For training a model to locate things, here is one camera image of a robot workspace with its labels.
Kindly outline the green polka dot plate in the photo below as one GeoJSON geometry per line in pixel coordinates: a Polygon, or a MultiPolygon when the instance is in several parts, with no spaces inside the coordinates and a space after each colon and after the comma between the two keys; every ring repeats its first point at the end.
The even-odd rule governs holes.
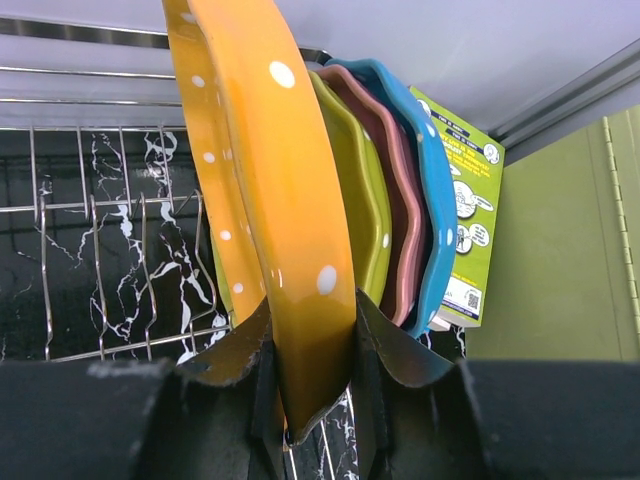
{"type": "Polygon", "coordinates": [[[347,90],[328,69],[309,73],[340,181],[356,285],[378,304],[390,264],[392,214],[379,150],[364,116],[346,100],[347,90]]]}

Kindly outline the pink polka dot plate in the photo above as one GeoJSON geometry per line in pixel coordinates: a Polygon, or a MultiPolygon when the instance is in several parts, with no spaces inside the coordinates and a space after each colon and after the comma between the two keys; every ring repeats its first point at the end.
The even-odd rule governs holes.
{"type": "Polygon", "coordinates": [[[391,207],[389,279],[380,309],[396,326],[417,306],[427,260],[426,207],[417,187],[407,134],[390,110],[346,67],[331,64],[320,78],[361,122],[376,147],[391,207]]]}

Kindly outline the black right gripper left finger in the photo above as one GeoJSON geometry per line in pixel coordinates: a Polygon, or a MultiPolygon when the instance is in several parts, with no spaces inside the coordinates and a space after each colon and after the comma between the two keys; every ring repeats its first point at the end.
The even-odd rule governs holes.
{"type": "Polygon", "coordinates": [[[266,303],[181,365],[1,365],[5,479],[279,479],[282,444],[266,303]]]}

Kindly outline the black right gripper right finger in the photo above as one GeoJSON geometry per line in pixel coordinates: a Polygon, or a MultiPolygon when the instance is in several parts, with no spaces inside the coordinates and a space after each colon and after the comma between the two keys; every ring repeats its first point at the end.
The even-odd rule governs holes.
{"type": "Polygon", "coordinates": [[[635,479],[639,368],[450,362],[356,295],[351,380],[363,479],[635,479]]]}

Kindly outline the orange polka dot plate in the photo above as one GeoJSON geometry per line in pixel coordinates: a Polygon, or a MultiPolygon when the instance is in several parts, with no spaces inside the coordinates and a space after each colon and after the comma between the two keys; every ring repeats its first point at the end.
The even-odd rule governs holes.
{"type": "Polygon", "coordinates": [[[356,289],[338,173],[307,67],[272,1],[167,1],[170,51],[238,321],[271,314],[289,440],[342,395],[356,289]]]}

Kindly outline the blue polka dot plate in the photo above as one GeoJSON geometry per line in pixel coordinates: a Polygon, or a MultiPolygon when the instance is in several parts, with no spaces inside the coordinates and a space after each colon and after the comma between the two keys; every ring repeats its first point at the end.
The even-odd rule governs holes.
{"type": "Polygon", "coordinates": [[[426,207],[427,260],[417,306],[401,326],[415,338],[439,310],[453,269],[457,226],[456,202],[448,158],[440,135],[409,88],[374,59],[333,58],[325,66],[346,67],[385,105],[407,134],[418,192],[426,207]]]}

